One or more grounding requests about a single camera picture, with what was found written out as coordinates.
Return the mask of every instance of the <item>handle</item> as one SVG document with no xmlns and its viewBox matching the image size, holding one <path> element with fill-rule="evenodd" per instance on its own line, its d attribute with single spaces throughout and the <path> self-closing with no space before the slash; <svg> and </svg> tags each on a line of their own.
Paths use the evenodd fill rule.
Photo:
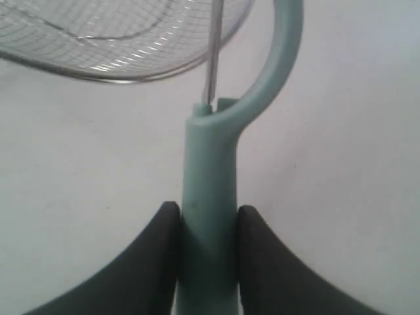
<svg viewBox="0 0 420 315">
<path fill-rule="evenodd" d="M 295 63 L 303 0 L 274 0 L 274 39 L 264 70 L 240 100 L 197 105 L 186 124 L 178 315 L 236 315 L 236 146 L 275 99 Z"/>
</svg>

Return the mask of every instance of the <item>mint green handle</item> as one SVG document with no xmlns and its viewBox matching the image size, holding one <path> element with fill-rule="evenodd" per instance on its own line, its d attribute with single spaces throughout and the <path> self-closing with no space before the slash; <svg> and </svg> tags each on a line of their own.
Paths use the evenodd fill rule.
<svg viewBox="0 0 420 315">
<path fill-rule="evenodd" d="M 275 99 L 295 63 L 303 0 L 274 0 L 274 39 L 264 70 L 240 100 L 197 105 L 186 124 L 178 315 L 236 315 L 236 146 Z"/>
</svg>

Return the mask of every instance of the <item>mesh strainer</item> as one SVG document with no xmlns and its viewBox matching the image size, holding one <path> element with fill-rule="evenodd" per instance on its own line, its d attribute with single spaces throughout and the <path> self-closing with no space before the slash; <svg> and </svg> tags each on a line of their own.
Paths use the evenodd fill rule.
<svg viewBox="0 0 420 315">
<path fill-rule="evenodd" d="M 222 41 L 253 0 L 225 0 Z M 147 81 L 205 60 L 211 0 L 0 0 L 0 56 L 84 79 Z"/>
<path fill-rule="evenodd" d="M 178 315 L 238 314 L 236 146 L 285 84 L 299 50 L 303 0 L 274 0 L 274 39 L 262 73 L 239 100 L 220 99 L 213 108 L 221 38 L 249 6 L 246 0 L 0 0 L 1 56 L 44 70 L 141 81 L 182 71 L 209 51 L 203 102 L 186 123 Z"/>
</svg>

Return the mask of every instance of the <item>metal rim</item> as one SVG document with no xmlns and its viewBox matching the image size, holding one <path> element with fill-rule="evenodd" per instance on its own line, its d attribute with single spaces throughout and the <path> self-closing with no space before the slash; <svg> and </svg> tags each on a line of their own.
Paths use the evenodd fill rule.
<svg viewBox="0 0 420 315">
<path fill-rule="evenodd" d="M 226 34 L 226 36 L 222 39 L 221 45 L 222 47 L 231 40 L 231 38 L 236 34 L 236 32 L 240 29 L 242 24 L 245 22 L 246 18 L 249 16 L 251 12 L 253 3 L 255 0 L 248 0 L 248 3 L 245 7 L 243 14 L 240 16 L 238 21 L 232 26 L 230 31 Z M 169 77 L 174 77 L 178 74 L 191 70 L 201 64 L 203 64 L 207 60 L 207 51 L 204 51 L 200 56 L 197 58 L 181 64 L 175 68 L 171 68 L 170 70 L 165 70 L 162 72 L 154 73 L 152 75 L 116 75 L 115 77 L 109 77 L 108 75 L 101 75 L 95 74 L 90 72 L 84 72 L 79 70 L 68 69 L 63 66 L 49 64 L 47 62 L 42 62 L 39 60 L 28 60 L 26 58 L 22 58 L 15 54 L 8 53 L 6 51 L 0 51 L 0 58 L 15 62 L 17 64 L 34 68 L 37 70 L 41 70 L 43 72 L 48 72 L 50 74 L 61 75 L 65 77 L 72 77 L 74 79 L 84 80 L 84 81 L 95 81 L 95 82 L 102 82 L 102 83 L 118 83 L 118 84 L 130 84 L 130 83 L 145 83 L 151 81 L 157 81 L 162 79 L 167 79 Z"/>
</svg>

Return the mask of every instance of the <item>white background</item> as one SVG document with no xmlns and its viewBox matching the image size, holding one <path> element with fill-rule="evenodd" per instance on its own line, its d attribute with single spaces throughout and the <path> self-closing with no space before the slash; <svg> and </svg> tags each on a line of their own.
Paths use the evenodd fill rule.
<svg viewBox="0 0 420 315">
<path fill-rule="evenodd" d="M 258 0 L 223 50 L 222 96 L 268 52 Z M 310 267 L 388 314 L 420 311 L 420 1 L 307 0 L 293 74 L 241 139 L 240 203 Z M 0 64 L 0 314 L 110 262 L 180 201 L 184 120 L 204 67 L 129 87 Z"/>
</svg>

